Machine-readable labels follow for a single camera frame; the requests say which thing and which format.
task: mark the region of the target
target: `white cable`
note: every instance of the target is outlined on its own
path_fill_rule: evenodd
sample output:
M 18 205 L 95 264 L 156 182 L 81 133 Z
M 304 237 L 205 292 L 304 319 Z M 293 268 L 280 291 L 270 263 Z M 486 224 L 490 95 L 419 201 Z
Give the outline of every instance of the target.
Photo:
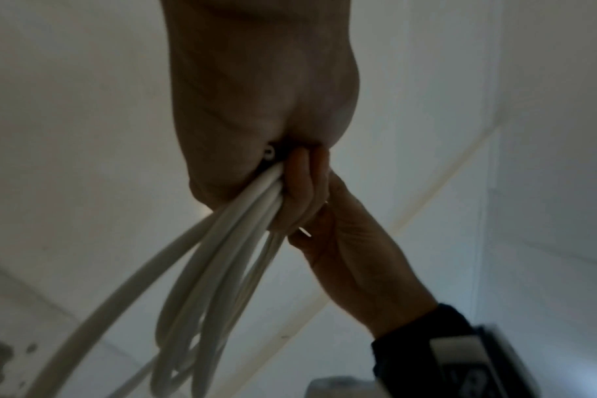
M 55 397 L 117 318 L 199 243 L 161 310 L 155 333 L 158 355 L 108 398 L 128 396 L 150 373 L 155 397 L 170 396 L 192 376 L 192 396 L 203 398 L 229 333 L 285 239 L 284 235 L 271 233 L 255 264 L 243 276 L 257 243 L 281 208 L 282 174 L 281 163 L 272 166 L 230 204 L 146 262 L 67 339 L 25 397 Z M 190 348 L 196 336 L 199 341 Z

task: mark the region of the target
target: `white ceiling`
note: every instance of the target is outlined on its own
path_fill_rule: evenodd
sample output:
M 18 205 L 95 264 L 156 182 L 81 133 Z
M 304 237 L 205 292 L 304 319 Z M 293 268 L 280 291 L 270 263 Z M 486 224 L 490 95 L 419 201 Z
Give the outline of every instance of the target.
M 205 212 L 188 193 L 173 132 L 157 3 L 0 0 L 0 268 L 78 319 Z M 392 230 L 491 127 L 491 5 L 353 2 L 361 94 L 333 166 Z M 147 360 L 175 276 L 107 341 Z M 239 389 L 257 371 L 249 365 L 283 345 L 279 334 L 298 332 L 296 320 L 323 305 L 285 247 L 232 335 L 216 387 Z

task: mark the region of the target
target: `wire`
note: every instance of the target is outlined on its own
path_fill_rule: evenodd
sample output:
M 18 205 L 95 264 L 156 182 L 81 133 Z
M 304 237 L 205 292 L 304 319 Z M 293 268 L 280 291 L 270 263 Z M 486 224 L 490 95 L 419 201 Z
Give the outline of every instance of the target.
M 155 397 L 170 396 L 192 377 L 192 397 L 204 398 L 231 330 L 285 239 L 282 234 L 269 234 L 262 252 L 244 276 L 257 243 L 281 208 L 282 174 L 281 163 L 270 167 L 230 204 L 184 232 L 146 262 L 67 339 L 25 397 L 55 397 L 119 316 L 198 245 L 159 315 L 155 331 L 159 353 L 108 398 L 128 396 L 149 374 Z

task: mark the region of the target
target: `cord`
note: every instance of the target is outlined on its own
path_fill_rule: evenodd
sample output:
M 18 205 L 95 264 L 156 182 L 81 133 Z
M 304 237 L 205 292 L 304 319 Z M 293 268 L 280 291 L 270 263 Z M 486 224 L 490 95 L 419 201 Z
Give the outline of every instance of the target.
M 254 265 L 243 276 L 257 243 L 281 208 L 282 175 L 281 163 L 270 167 L 231 203 L 146 262 L 66 340 L 25 397 L 55 397 L 119 316 L 198 245 L 159 315 L 155 331 L 159 353 L 108 398 L 128 396 L 150 373 L 155 397 L 170 396 L 192 376 L 192 397 L 204 398 L 231 330 L 285 239 L 283 234 L 270 233 Z M 198 343 L 190 348 L 198 336 Z

